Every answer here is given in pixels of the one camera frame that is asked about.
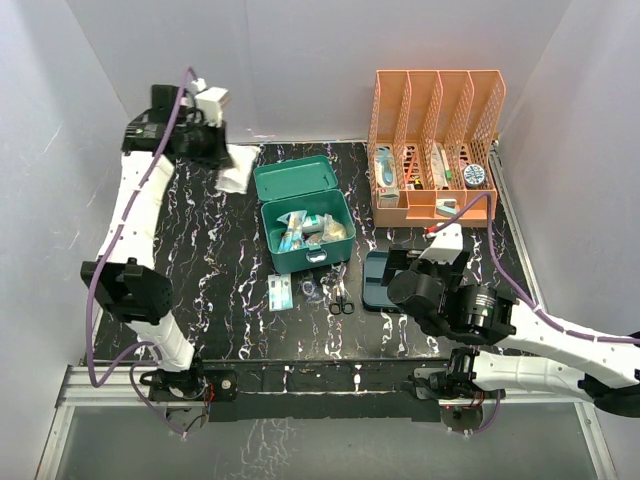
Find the green medicine kit box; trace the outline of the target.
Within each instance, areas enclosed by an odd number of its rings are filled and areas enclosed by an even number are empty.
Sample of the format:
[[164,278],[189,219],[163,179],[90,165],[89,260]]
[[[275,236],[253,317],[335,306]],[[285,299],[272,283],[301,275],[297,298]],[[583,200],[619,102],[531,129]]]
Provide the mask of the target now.
[[345,195],[325,156],[261,166],[254,171],[274,269],[289,274],[351,257],[355,227]]

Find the black handled scissors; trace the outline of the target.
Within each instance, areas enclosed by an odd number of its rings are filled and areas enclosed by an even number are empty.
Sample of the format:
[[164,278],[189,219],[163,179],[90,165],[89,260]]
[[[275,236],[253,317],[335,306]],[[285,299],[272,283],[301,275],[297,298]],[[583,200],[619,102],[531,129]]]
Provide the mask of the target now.
[[340,274],[333,287],[333,298],[329,304],[332,315],[351,315],[355,311],[354,303],[349,299],[344,285],[344,274]]

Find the white blue bandage box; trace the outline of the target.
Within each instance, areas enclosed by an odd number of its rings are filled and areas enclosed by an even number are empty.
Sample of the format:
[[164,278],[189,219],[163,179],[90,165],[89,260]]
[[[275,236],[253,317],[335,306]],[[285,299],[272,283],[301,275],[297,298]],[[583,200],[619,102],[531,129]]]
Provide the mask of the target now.
[[269,311],[277,312],[293,308],[290,274],[271,274],[267,280]]

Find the white green medicine bottle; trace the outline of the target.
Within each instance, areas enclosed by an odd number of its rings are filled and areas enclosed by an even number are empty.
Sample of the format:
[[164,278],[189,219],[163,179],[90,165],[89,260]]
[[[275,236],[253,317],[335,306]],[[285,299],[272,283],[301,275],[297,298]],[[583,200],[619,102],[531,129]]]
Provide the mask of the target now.
[[324,230],[325,225],[325,216],[314,214],[308,215],[305,217],[305,220],[302,224],[302,230],[305,234],[314,234],[318,232],[322,232]]

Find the white gauze packet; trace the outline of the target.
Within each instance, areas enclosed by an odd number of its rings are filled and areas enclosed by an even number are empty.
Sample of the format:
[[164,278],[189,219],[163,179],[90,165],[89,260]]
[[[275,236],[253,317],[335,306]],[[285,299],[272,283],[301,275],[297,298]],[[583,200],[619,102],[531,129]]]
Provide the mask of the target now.
[[224,193],[246,194],[249,179],[260,148],[254,145],[231,144],[227,147],[232,167],[221,170],[216,189]]

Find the blue divided tray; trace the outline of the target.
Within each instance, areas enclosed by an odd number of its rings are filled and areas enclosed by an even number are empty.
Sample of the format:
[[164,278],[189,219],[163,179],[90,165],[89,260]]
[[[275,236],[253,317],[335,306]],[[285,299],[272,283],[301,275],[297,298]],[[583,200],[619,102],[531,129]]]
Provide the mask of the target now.
[[400,309],[393,304],[387,295],[387,287],[381,284],[388,253],[370,251],[363,264],[362,304],[371,312],[399,313]]

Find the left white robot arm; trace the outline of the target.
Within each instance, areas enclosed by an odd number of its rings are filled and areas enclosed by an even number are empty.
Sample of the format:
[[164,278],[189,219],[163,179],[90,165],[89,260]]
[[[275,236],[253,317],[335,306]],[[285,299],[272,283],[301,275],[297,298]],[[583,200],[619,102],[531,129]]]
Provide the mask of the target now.
[[133,331],[156,363],[143,384],[184,399],[206,387],[194,346],[172,313],[171,281],[155,269],[154,238],[166,188],[180,159],[210,170],[233,162],[223,108],[229,93],[201,79],[189,87],[155,84],[151,105],[125,128],[121,177],[107,236],[81,266],[87,305],[99,305]]

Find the blue cotton swab bag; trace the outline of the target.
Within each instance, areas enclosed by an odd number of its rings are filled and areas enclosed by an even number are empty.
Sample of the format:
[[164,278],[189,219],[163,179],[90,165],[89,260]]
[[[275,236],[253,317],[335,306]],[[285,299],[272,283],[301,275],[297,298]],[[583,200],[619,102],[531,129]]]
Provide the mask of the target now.
[[278,218],[279,222],[286,225],[286,230],[279,243],[279,253],[290,252],[303,247],[302,224],[306,216],[306,210],[297,210],[283,214]]

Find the clear bag with rubber bands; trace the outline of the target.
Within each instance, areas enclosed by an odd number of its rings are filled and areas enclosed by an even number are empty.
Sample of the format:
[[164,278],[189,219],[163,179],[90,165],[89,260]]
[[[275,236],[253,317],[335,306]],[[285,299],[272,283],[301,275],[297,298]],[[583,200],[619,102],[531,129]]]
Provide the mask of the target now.
[[307,303],[318,304],[323,302],[324,292],[322,286],[316,281],[312,273],[308,273],[300,280],[300,289]]

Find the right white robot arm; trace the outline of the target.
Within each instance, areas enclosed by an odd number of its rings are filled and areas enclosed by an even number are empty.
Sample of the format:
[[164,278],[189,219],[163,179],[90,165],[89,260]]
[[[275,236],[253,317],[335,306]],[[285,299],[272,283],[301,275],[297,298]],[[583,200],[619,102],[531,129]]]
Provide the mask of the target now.
[[639,337],[552,317],[491,286],[462,282],[467,250],[441,254],[393,245],[381,280],[421,331],[457,342],[445,371],[414,376],[437,399],[507,389],[572,396],[609,414],[639,415]]

